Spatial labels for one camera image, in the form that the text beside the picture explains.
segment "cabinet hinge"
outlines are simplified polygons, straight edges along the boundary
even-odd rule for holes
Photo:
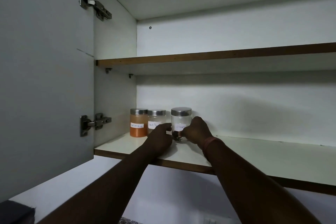
[[[110,20],[112,19],[112,14],[106,10],[106,8],[103,6],[102,3],[95,0],[79,0],[79,5],[84,8],[85,10],[88,9],[88,7],[92,6],[93,9],[96,11],[96,16],[101,21],[104,20],[104,18]]]
[[[87,132],[90,128],[94,128],[95,130],[99,130],[103,128],[103,125],[111,122],[111,117],[104,117],[104,114],[97,113],[95,115],[95,120],[91,121],[88,119],[87,115],[83,115],[80,118],[80,136],[87,136]]]

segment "open cabinet door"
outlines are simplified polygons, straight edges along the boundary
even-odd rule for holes
[[[0,0],[0,202],[93,158],[93,8]]]

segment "metal lid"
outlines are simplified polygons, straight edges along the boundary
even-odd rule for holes
[[[132,114],[132,115],[143,115],[143,114],[147,114],[147,109],[145,109],[145,108],[132,108],[132,109],[131,109],[131,114]]]
[[[171,109],[171,115],[173,116],[190,116],[191,108],[190,107],[174,107]]]
[[[166,110],[163,110],[163,109],[151,109],[151,110],[148,110],[148,115],[149,116],[165,116],[166,115]]]

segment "glass jar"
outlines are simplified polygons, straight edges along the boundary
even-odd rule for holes
[[[152,132],[157,125],[166,123],[166,110],[148,110],[148,133]]]
[[[147,136],[148,115],[145,108],[132,108],[129,134],[132,137]]]
[[[179,137],[178,132],[189,126],[191,120],[190,107],[174,107],[171,109],[171,134],[176,140],[182,140],[182,138]]]

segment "jar with orange powder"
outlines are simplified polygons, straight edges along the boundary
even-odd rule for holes
[[[131,137],[147,136],[148,127],[148,111],[145,108],[132,108],[130,115],[130,130]]]

